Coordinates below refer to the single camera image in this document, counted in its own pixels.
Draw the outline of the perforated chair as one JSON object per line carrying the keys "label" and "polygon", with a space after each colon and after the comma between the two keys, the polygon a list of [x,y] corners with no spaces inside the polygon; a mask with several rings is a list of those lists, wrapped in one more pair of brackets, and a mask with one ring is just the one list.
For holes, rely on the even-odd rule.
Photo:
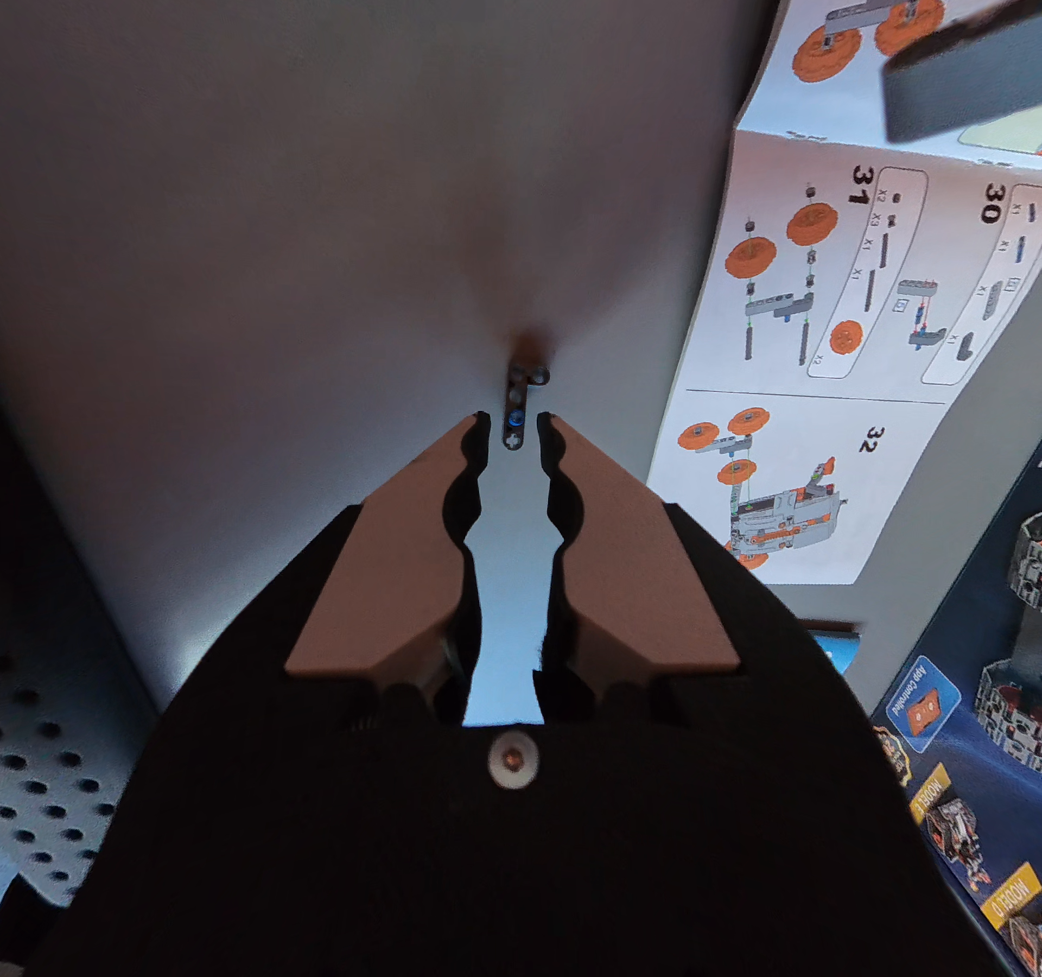
{"label": "perforated chair", "polygon": [[1,419],[2,971],[72,903],[157,720],[7,415]]}

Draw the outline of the blue building manual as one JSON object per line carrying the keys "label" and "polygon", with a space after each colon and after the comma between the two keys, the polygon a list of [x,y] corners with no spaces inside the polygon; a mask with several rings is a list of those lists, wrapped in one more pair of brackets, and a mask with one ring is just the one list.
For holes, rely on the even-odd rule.
{"label": "blue building manual", "polygon": [[861,645],[859,627],[827,619],[803,619],[801,625],[827,654],[835,669],[845,675]]}

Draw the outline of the grey desk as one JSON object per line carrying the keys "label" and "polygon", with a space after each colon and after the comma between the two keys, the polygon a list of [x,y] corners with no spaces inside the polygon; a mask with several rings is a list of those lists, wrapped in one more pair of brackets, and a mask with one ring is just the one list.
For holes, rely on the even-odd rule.
{"label": "grey desk", "polygon": [[[159,707],[527,344],[649,475],[782,0],[2,0],[2,392]],[[1040,285],[850,584],[880,698],[1040,433]]]}

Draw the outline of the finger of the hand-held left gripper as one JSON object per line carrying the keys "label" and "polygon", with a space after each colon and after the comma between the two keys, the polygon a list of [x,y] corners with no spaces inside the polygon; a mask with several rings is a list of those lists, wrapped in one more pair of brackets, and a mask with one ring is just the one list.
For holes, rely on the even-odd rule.
{"label": "finger of the hand-held left gripper", "polygon": [[1007,0],[920,37],[880,71],[885,133],[911,142],[1041,103],[1041,0]]}

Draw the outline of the blue robot kit box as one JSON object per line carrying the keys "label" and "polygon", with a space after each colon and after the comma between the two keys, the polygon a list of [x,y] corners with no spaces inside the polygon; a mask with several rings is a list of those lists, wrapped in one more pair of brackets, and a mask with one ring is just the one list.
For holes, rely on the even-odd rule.
{"label": "blue robot kit box", "polygon": [[931,857],[1004,975],[1041,974],[1041,455],[872,713]]}

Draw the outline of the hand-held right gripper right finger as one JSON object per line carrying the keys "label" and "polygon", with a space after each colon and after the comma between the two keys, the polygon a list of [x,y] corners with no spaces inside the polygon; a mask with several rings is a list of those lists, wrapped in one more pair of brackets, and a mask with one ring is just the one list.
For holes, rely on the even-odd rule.
{"label": "hand-held right gripper right finger", "polygon": [[617,685],[731,676],[741,659],[664,502],[560,416],[540,414],[554,553],[540,667],[546,724],[592,719]]}

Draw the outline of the grey angled building beam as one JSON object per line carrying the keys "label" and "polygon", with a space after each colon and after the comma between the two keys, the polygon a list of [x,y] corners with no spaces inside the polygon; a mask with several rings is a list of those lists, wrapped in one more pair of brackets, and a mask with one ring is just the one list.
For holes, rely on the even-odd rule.
{"label": "grey angled building beam", "polygon": [[[528,412],[526,412],[528,408],[528,391],[532,387],[545,386],[549,382],[549,379],[550,372],[544,364],[514,361],[508,365],[501,441],[503,447],[510,452],[516,452],[523,446],[525,424],[528,419]],[[525,423],[521,430],[510,431],[506,418],[516,408],[525,410]]]}

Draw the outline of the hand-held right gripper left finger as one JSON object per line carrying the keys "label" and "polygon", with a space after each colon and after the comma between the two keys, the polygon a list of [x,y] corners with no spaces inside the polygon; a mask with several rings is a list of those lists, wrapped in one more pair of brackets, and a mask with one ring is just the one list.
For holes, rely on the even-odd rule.
{"label": "hand-held right gripper left finger", "polygon": [[491,419],[470,414],[375,489],[286,661],[303,682],[417,688],[462,725],[482,617],[467,536],[481,513]]}

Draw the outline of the open white instruction booklet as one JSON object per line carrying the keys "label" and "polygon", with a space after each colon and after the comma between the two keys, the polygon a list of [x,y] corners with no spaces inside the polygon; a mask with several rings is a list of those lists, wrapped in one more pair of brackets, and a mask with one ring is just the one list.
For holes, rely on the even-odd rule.
{"label": "open white instruction booklet", "polygon": [[782,0],[648,485],[771,585],[850,584],[1040,271],[1040,110],[896,144],[882,70],[1004,0]]}

